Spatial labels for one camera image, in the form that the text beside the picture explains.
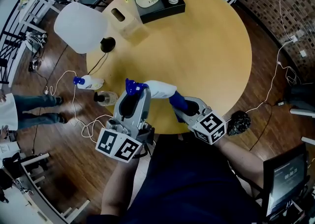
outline black tray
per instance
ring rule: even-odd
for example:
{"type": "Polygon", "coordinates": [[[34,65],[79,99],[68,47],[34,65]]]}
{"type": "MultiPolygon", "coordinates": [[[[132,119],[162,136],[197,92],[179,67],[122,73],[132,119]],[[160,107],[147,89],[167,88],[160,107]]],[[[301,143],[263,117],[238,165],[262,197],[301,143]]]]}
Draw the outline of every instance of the black tray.
{"type": "Polygon", "coordinates": [[[145,24],[156,19],[185,12],[184,0],[178,0],[177,4],[170,4],[168,0],[159,0],[148,8],[141,8],[137,5],[141,21],[145,24]]]}

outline lamp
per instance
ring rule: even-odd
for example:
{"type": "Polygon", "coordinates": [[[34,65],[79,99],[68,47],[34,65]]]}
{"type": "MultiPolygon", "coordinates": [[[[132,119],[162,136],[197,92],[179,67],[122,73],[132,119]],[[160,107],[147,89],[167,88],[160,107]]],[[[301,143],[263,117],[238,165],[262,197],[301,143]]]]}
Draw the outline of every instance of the lamp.
{"type": "Polygon", "coordinates": [[[77,53],[90,52],[99,43],[101,50],[107,53],[113,50],[116,44],[114,38],[104,38],[107,27],[107,19],[102,13],[72,2],[58,15],[54,30],[77,53]]]}

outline spray bottle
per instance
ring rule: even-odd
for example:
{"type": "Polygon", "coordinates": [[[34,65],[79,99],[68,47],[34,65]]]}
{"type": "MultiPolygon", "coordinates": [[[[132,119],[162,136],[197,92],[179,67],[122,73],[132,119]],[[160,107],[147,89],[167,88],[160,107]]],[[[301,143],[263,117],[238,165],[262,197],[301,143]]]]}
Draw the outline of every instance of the spray bottle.
{"type": "Polygon", "coordinates": [[[84,75],[83,77],[75,76],[73,78],[73,83],[77,85],[80,89],[89,89],[89,90],[97,90],[100,89],[103,84],[103,79],[94,78],[90,75],[84,75]]]}
{"type": "Polygon", "coordinates": [[[182,110],[188,110],[188,104],[185,98],[177,92],[177,87],[168,83],[164,83],[157,80],[149,80],[145,83],[138,83],[134,80],[126,79],[126,92],[128,95],[133,96],[140,94],[144,88],[149,88],[151,92],[151,98],[154,99],[167,99],[172,106],[182,110]]]}

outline table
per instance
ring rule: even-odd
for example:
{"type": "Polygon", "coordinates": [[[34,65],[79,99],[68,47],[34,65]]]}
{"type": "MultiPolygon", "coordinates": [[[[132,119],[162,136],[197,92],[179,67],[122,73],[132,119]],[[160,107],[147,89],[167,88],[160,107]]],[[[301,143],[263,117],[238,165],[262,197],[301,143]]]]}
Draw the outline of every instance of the table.
{"type": "MultiPolygon", "coordinates": [[[[252,66],[252,49],[246,28],[224,0],[184,0],[185,13],[143,25],[124,39],[111,25],[104,37],[112,36],[116,47],[93,76],[103,78],[102,90],[120,95],[125,79],[158,80],[177,86],[184,96],[202,99],[221,116],[242,95],[252,66]]],[[[139,19],[134,1],[114,0],[103,14],[120,4],[139,19]]],[[[104,55],[100,48],[87,54],[88,71],[104,55]]],[[[177,122],[168,100],[151,100],[147,122],[156,133],[187,132],[177,122]]]]}
{"type": "Polygon", "coordinates": [[[29,0],[28,3],[26,4],[26,6],[20,10],[20,13],[19,13],[19,23],[20,24],[24,24],[26,26],[29,26],[31,28],[33,28],[34,30],[38,31],[38,32],[41,32],[41,33],[46,33],[45,30],[31,24],[30,22],[27,22],[26,19],[28,16],[31,16],[33,18],[36,18],[37,20],[41,20],[42,17],[37,17],[36,15],[32,14],[31,11],[32,11],[32,8],[33,6],[35,5],[35,3],[37,1],[40,1],[41,3],[43,3],[45,5],[45,7],[48,7],[48,8],[51,8],[52,10],[54,10],[55,12],[57,12],[58,14],[60,13],[60,11],[55,8],[53,6],[53,4],[55,3],[54,1],[52,0],[29,0]]]}

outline white cable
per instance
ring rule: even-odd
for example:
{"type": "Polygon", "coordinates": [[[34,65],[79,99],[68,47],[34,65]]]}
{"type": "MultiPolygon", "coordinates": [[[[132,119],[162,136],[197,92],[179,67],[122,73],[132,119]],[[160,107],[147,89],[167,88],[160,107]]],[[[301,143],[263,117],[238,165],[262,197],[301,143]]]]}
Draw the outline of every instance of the white cable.
{"type": "Polygon", "coordinates": [[[282,17],[282,11],[281,11],[281,0],[279,0],[279,11],[280,11],[280,17],[281,17],[281,23],[282,23],[282,27],[284,29],[284,32],[285,32],[285,35],[288,37],[288,39],[292,41],[292,39],[289,37],[289,35],[286,33],[286,30],[285,30],[285,27],[284,27],[284,20],[283,20],[283,17],[282,17]]]}
{"type": "MultiPolygon", "coordinates": [[[[269,93],[270,93],[270,91],[271,91],[271,89],[272,89],[273,81],[274,81],[274,79],[275,79],[275,77],[276,77],[276,74],[277,74],[277,68],[278,68],[278,65],[279,65],[279,61],[278,61],[278,59],[279,59],[279,53],[280,53],[281,49],[284,48],[287,44],[293,42],[293,40],[289,37],[289,35],[287,34],[287,32],[286,32],[286,30],[285,30],[285,27],[284,27],[284,21],[283,21],[282,11],[281,11],[281,0],[279,0],[279,12],[280,12],[280,17],[281,17],[282,27],[283,27],[284,32],[285,32],[285,35],[288,37],[289,41],[287,41],[286,43],[284,43],[283,46],[282,46],[282,47],[279,49],[279,51],[278,51],[275,75],[274,75],[274,77],[273,77],[272,80],[271,80],[270,89],[269,89],[269,91],[268,91],[268,94],[267,94],[266,99],[265,99],[260,105],[258,105],[256,108],[252,108],[252,109],[246,111],[246,113],[248,113],[248,112],[250,112],[250,111],[252,111],[252,110],[255,110],[255,109],[259,108],[264,102],[267,101],[268,96],[269,96],[269,93]]],[[[287,81],[289,82],[289,84],[290,84],[289,78],[291,78],[291,79],[293,80],[293,81],[291,81],[292,83],[296,82],[296,78],[299,78],[299,77],[296,75],[295,71],[294,71],[292,68],[291,68],[291,70],[292,70],[292,71],[294,72],[294,74],[295,74],[295,79],[292,79],[290,76],[287,77],[287,74],[285,74],[285,77],[286,77],[287,81]]]]}
{"type": "MultiPolygon", "coordinates": [[[[77,73],[76,73],[75,71],[72,71],[72,70],[68,70],[68,71],[64,72],[63,75],[59,78],[59,80],[58,80],[57,83],[56,83],[55,91],[54,91],[53,86],[50,86],[50,87],[49,87],[49,93],[50,93],[50,95],[52,95],[52,96],[55,95],[59,81],[62,79],[62,77],[63,77],[67,72],[73,72],[73,73],[75,74],[75,76],[77,76],[77,73]]],[[[47,87],[47,86],[45,86],[45,87],[47,88],[47,89],[45,90],[45,94],[47,94],[47,93],[48,93],[48,87],[47,87]]],[[[95,141],[92,139],[92,137],[93,137],[93,135],[94,135],[94,124],[95,124],[95,122],[99,122],[103,127],[105,127],[105,126],[98,120],[98,118],[101,118],[101,117],[103,117],[103,116],[108,116],[108,117],[112,118],[112,116],[104,114],[104,115],[101,115],[101,116],[97,117],[94,121],[90,122],[89,124],[85,125],[85,123],[82,122],[79,118],[77,118],[77,115],[76,115],[76,108],[75,108],[75,105],[74,105],[75,93],[76,93],[76,85],[74,85],[72,106],[73,106],[73,109],[74,109],[74,118],[77,119],[77,120],[83,125],[82,131],[81,131],[81,135],[82,135],[83,137],[89,137],[92,142],[97,143],[97,142],[95,142],[95,141]],[[90,124],[92,124],[92,135],[90,134],[90,131],[89,131],[89,125],[90,125],[90,124]],[[83,131],[84,131],[85,128],[88,129],[88,136],[83,135],[83,131]]]]}
{"type": "Polygon", "coordinates": [[[277,54],[277,64],[276,64],[276,69],[275,69],[275,74],[274,74],[274,77],[272,77],[272,80],[271,80],[271,85],[270,85],[270,89],[269,89],[269,91],[268,91],[268,94],[267,94],[267,97],[266,97],[266,99],[260,104],[260,105],[258,105],[256,108],[252,108],[252,109],[250,109],[250,110],[247,110],[245,113],[248,113],[248,112],[250,112],[250,111],[252,111],[252,110],[255,110],[255,109],[257,109],[257,108],[259,108],[264,102],[266,102],[267,101],[267,99],[268,99],[268,96],[269,96],[269,94],[270,94],[270,91],[271,91],[271,89],[272,89],[272,84],[273,84],[273,82],[274,82],[274,79],[275,79],[275,77],[276,77],[276,74],[277,74],[277,68],[278,68],[278,58],[279,58],[279,54],[280,54],[280,51],[281,51],[281,49],[282,48],[284,48],[287,44],[289,44],[289,43],[291,43],[292,41],[287,41],[286,43],[284,43],[283,44],[283,46],[279,49],[279,51],[278,51],[278,54],[277,54]]]}
{"type": "Polygon", "coordinates": [[[300,84],[302,84],[299,76],[297,76],[296,72],[293,70],[292,67],[290,67],[290,66],[283,67],[280,61],[278,61],[278,64],[281,66],[282,69],[286,69],[285,78],[286,78],[286,80],[290,86],[291,85],[297,85],[297,79],[299,80],[300,84]],[[287,73],[289,70],[291,70],[293,72],[294,78],[292,78],[291,76],[288,76],[287,73]]]}

